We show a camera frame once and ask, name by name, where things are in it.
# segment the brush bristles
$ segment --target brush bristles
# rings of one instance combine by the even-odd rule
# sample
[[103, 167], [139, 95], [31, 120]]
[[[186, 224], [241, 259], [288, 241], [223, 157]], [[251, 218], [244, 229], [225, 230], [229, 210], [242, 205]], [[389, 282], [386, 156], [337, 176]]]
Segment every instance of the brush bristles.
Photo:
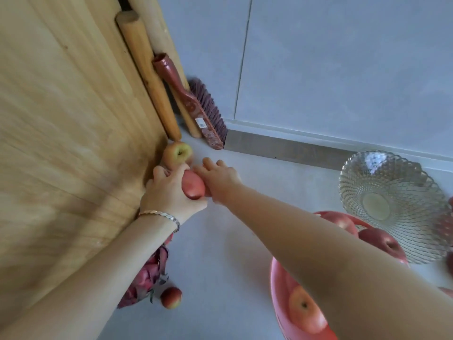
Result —
[[223, 144], [227, 138], [227, 126], [223, 122], [222, 115], [219, 112], [214, 99], [206, 89], [206, 85], [201, 82], [200, 79], [192, 79], [189, 81], [190, 91], [197, 97], [201, 107], [204, 109], [206, 116], [214, 126], [214, 130], [217, 132]]

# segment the red brush handle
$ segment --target red brush handle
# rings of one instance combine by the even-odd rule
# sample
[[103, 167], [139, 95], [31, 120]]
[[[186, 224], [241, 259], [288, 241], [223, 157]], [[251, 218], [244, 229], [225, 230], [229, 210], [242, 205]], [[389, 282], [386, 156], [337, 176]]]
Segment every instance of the red brush handle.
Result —
[[190, 117], [197, 121], [201, 133], [206, 138], [209, 146], [217, 150], [223, 149], [223, 142], [215, 131], [214, 126], [204, 112], [197, 97], [184, 88], [178, 71], [170, 57], [166, 53], [156, 55], [153, 60], [153, 66], [160, 78], [173, 87], [187, 112], [190, 114]]

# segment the gray baseboard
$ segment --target gray baseboard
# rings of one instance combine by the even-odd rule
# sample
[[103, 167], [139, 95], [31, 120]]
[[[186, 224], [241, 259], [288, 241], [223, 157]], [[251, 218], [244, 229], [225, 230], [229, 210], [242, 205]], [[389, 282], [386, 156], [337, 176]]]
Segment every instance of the gray baseboard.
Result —
[[353, 151], [229, 130], [225, 149], [331, 170], [341, 170]]

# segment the hand brush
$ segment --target hand brush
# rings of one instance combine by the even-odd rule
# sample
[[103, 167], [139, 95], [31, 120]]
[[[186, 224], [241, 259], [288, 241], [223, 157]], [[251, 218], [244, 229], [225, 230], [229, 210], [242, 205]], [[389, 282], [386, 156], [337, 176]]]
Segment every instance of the hand brush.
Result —
[[166, 53], [153, 60], [157, 74], [177, 92], [187, 112], [195, 119], [211, 148], [223, 149], [228, 129], [206, 86], [199, 80], [189, 82], [190, 91], [184, 89], [178, 71]]

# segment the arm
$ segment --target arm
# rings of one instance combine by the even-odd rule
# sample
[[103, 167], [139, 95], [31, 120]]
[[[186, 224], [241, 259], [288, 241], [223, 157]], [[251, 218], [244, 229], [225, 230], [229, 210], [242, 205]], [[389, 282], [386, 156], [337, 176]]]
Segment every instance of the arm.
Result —
[[311, 294], [341, 339], [450, 339], [453, 302], [388, 254], [248, 188], [223, 161], [196, 171]]
[[[182, 224], [206, 207], [206, 200], [189, 200], [181, 179], [187, 165], [169, 177], [162, 167], [154, 170], [140, 203], [140, 211], [157, 210]], [[0, 339], [96, 339], [124, 292], [143, 264], [176, 230], [171, 220], [144, 215], [80, 270], [31, 307], [0, 334]]]

